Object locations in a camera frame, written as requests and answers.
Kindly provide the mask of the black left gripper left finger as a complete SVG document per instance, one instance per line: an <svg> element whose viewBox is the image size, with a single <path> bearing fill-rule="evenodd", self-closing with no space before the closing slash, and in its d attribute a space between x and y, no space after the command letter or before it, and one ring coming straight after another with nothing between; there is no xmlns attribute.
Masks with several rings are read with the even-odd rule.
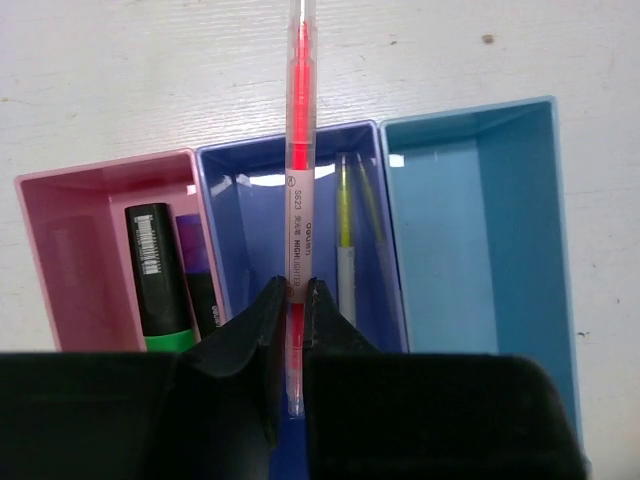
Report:
<svg viewBox="0 0 640 480"><path fill-rule="evenodd" d="M281 420L286 289L284 277L271 278L251 305L180 355L180 364L206 383L247 392L271 448Z"/></svg>

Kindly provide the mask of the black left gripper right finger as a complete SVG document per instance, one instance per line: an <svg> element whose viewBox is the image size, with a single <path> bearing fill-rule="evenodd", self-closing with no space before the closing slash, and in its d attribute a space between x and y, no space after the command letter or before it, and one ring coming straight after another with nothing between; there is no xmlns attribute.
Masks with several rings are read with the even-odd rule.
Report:
<svg viewBox="0 0 640 480"><path fill-rule="evenodd" d="M380 350L343 317L325 281L312 278L304 303L303 359L312 355L379 354Z"/></svg>

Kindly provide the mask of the yellow slim highlighter pen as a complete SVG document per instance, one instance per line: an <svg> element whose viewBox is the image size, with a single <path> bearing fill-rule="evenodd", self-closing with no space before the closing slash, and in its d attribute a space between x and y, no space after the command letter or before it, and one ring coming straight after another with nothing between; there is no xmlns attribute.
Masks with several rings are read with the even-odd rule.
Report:
<svg viewBox="0 0 640 480"><path fill-rule="evenodd" d="M359 153L351 161L347 153L338 153L336 168L336 272L338 307L341 315L354 327L357 326L356 303L356 248L354 229L356 225L351 178L360 182L365 211L373 227L377 242L383 239L378 201L365 162Z"/></svg>

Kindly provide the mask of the green black highlighter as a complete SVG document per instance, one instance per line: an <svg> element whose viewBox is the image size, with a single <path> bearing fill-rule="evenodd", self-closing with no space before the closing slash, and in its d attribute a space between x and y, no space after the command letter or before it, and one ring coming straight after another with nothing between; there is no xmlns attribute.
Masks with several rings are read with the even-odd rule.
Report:
<svg viewBox="0 0 640 480"><path fill-rule="evenodd" d="M196 336L169 205L134 205L124 214L146 348L184 352Z"/></svg>

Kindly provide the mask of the purple black highlighter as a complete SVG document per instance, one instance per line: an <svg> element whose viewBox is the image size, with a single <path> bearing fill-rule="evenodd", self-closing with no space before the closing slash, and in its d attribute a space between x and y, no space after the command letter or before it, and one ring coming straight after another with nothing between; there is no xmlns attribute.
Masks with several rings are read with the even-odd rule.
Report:
<svg viewBox="0 0 640 480"><path fill-rule="evenodd" d="M221 324L204 231L197 214L177 216L176 225L191 304L204 339Z"/></svg>

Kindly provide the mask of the red slim highlighter pen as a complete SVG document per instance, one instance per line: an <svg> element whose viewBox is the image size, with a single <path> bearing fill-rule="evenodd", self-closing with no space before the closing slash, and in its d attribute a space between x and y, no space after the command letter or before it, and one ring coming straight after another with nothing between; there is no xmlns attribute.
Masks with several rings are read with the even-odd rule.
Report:
<svg viewBox="0 0 640 480"><path fill-rule="evenodd" d="M304 415L305 298L312 276L316 160L316 3L293 1L288 37L285 139L285 277L288 411Z"/></svg>

